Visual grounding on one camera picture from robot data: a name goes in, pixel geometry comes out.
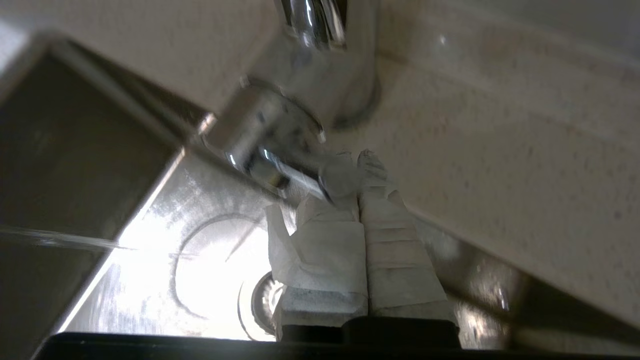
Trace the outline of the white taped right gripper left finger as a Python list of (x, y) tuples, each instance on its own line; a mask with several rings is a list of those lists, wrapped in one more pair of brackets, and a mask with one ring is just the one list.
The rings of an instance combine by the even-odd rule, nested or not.
[(333, 205), (308, 194), (288, 232), (277, 204), (265, 208), (272, 278), (283, 285), (273, 315), (276, 339), (331, 334), (369, 312), (366, 241), (356, 191)]

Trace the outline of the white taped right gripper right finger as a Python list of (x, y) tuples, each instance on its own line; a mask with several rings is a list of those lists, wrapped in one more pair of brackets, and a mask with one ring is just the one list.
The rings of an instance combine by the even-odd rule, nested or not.
[(357, 166), (363, 174), (358, 207), (365, 230), (370, 316), (457, 325), (454, 307), (386, 167), (368, 149), (359, 153)]

